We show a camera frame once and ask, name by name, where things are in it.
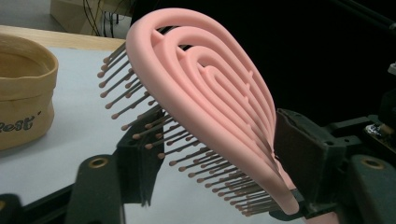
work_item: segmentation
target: pink hair brush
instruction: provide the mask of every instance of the pink hair brush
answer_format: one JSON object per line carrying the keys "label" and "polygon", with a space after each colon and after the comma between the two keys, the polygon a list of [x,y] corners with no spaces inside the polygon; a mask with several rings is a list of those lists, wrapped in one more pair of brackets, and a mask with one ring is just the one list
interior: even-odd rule
{"label": "pink hair brush", "polygon": [[[171,158],[169,164],[179,165],[180,172],[192,170],[189,177],[212,188],[245,216],[299,211],[291,193],[295,187],[274,156],[276,109],[271,93],[253,62],[218,22],[188,9],[153,11],[133,24],[125,44],[104,63],[98,76],[106,80],[100,87],[111,87],[102,97],[126,83],[125,92],[106,108],[129,101],[113,119],[145,101],[151,108],[144,114],[163,111],[163,118],[131,136],[138,140],[163,128],[145,149],[179,147],[159,153],[158,160]],[[174,152],[180,151],[188,154],[178,158]]]}

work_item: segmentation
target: black cable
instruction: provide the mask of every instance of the black cable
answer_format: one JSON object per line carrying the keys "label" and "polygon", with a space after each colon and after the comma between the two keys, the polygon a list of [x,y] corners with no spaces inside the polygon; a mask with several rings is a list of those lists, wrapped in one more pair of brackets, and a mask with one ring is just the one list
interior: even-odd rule
{"label": "black cable", "polygon": [[110,17],[111,17],[111,20],[110,20],[110,33],[111,33],[111,37],[114,38],[114,31],[113,31],[113,13],[110,13]]}
{"label": "black cable", "polygon": [[104,37],[107,37],[107,36],[106,36],[106,13],[102,11],[102,15],[103,15],[103,17],[104,17],[104,18],[103,18],[103,36],[104,36]]}

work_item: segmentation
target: wire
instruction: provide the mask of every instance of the wire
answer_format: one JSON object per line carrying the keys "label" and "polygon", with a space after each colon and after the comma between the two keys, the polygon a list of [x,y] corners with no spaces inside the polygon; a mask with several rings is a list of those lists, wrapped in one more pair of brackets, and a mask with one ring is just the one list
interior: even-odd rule
{"label": "wire", "polygon": [[[91,7],[90,7],[90,4],[88,3],[88,0],[83,0],[82,4],[83,4],[83,7],[84,7],[85,16],[87,17],[87,20],[90,23],[90,26],[91,26],[92,30],[95,31],[95,34],[97,36],[100,36],[100,32],[99,32],[99,29],[96,26],[96,22],[95,22],[95,19],[94,19],[93,15],[92,15]],[[87,6],[88,6],[88,10],[90,11],[91,18],[93,19],[93,24],[92,24],[92,21],[90,19],[90,16],[87,13]]]}

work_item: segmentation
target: white tabletop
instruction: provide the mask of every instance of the white tabletop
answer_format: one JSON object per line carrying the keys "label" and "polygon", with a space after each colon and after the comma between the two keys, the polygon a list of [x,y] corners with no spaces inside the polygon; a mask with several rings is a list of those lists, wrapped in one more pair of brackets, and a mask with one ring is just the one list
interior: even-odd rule
{"label": "white tabletop", "polygon": [[[46,135],[0,151],[0,194],[15,193],[23,205],[74,183],[78,166],[91,156],[112,154],[129,120],[110,118],[97,78],[110,52],[49,48],[60,63],[53,95],[55,119]],[[261,214],[244,217],[210,189],[163,163],[150,207],[126,204],[127,223],[286,223]],[[297,219],[287,223],[304,223]]]}

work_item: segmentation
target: vented brush frame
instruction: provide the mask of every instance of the vented brush frame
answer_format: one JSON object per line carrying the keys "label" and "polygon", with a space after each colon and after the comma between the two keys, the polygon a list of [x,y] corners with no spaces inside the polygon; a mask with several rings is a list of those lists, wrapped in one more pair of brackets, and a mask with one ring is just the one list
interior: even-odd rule
{"label": "vented brush frame", "polygon": [[[106,76],[101,88],[113,82],[112,78],[120,70],[129,65],[132,68],[104,91],[102,97],[107,97],[124,80],[131,77],[139,80],[127,84],[129,89],[106,105],[111,108],[124,96],[135,98],[115,113],[113,119],[152,97],[172,119],[169,122],[180,125],[188,136],[220,155],[243,174],[243,178],[253,180],[249,183],[251,186],[242,186],[233,193],[256,194],[257,190],[265,194],[258,205],[260,208],[246,203],[244,215],[271,211],[279,206],[288,215],[299,211],[290,192],[293,185],[274,158],[276,112],[272,96],[254,63],[221,24],[189,9],[156,10],[135,22],[125,45],[104,62],[103,71],[98,74]],[[144,95],[135,96],[142,87],[147,90]],[[198,182],[204,181],[205,178],[198,178]]]}

